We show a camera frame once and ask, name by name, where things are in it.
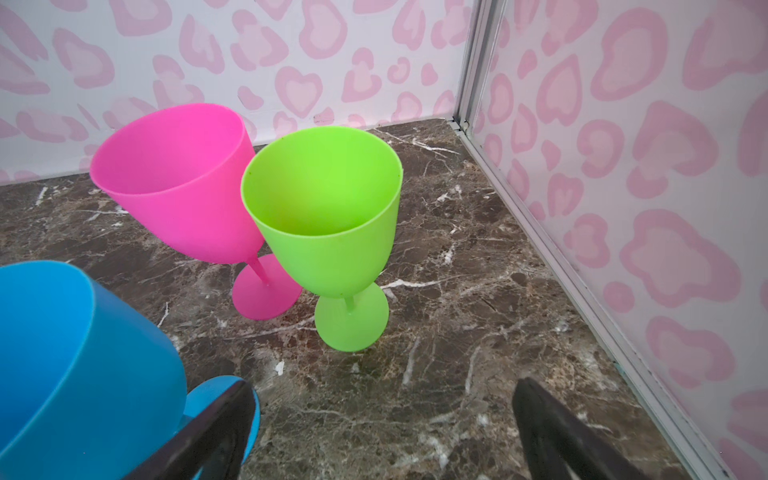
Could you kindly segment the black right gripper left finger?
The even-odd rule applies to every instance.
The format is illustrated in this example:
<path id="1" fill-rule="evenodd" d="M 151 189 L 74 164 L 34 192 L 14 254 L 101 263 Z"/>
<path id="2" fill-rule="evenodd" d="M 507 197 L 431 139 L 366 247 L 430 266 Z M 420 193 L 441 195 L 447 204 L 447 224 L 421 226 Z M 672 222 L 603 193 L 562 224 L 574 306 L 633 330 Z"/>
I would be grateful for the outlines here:
<path id="1" fill-rule="evenodd" d="M 210 379 L 186 399 L 176 434 L 128 479 L 237 479 L 257 439 L 257 393 L 243 379 Z"/>

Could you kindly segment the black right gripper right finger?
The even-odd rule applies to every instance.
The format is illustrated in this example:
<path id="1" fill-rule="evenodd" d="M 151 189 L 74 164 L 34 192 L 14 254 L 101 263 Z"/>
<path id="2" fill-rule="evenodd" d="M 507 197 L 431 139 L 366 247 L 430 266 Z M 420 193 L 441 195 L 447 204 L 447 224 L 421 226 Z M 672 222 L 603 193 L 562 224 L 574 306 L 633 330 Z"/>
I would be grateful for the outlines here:
<path id="1" fill-rule="evenodd" d="M 517 382 L 512 407 L 533 479 L 647 477 L 534 379 Z"/>

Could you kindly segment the blue wine glass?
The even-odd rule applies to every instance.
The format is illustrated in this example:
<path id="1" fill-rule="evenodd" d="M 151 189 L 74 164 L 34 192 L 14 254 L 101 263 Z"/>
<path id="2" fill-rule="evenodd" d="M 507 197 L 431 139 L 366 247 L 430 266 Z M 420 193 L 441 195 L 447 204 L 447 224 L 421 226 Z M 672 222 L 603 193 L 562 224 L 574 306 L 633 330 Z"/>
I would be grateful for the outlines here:
<path id="1" fill-rule="evenodd" d="M 77 267 L 1 270 L 1 475 L 128 479 L 180 428 L 180 355 Z"/>

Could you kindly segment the green wine glass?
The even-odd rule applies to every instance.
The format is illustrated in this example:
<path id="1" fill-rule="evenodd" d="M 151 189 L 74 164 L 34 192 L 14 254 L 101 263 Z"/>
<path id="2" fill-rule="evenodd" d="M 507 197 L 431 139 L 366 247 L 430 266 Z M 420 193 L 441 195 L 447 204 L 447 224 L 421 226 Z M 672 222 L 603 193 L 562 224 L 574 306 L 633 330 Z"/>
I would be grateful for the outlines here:
<path id="1" fill-rule="evenodd" d="M 393 249 L 403 180 L 389 144 L 343 126 L 288 134 L 243 174 L 247 212 L 289 276 L 317 295 L 315 328 L 335 350 L 364 350 L 387 326 L 376 280 Z"/>

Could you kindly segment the magenta wine glass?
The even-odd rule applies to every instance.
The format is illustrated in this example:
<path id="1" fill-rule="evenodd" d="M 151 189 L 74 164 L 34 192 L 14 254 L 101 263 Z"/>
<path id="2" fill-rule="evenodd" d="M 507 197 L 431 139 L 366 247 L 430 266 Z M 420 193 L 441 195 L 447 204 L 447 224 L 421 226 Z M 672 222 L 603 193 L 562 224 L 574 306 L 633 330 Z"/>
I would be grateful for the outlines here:
<path id="1" fill-rule="evenodd" d="M 217 104 L 148 114 L 97 150 L 93 182 L 163 243 L 191 258 L 242 264 L 232 301 L 251 320 L 287 312 L 302 293 L 246 211 L 241 181 L 255 151 L 243 118 Z"/>

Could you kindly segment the right aluminium frame post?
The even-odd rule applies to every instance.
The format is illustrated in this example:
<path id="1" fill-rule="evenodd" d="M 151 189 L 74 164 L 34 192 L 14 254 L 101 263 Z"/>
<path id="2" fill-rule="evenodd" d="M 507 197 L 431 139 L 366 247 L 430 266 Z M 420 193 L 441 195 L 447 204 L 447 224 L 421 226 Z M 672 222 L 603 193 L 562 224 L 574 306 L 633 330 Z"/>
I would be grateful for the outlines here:
<path id="1" fill-rule="evenodd" d="M 475 2 L 460 88 L 453 113 L 453 121 L 464 133 L 471 130 L 474 115 L 480 108 L 483 86 L 491 69 L 491 57 L 504 18 L 506 4 L 505 0 Z"/>

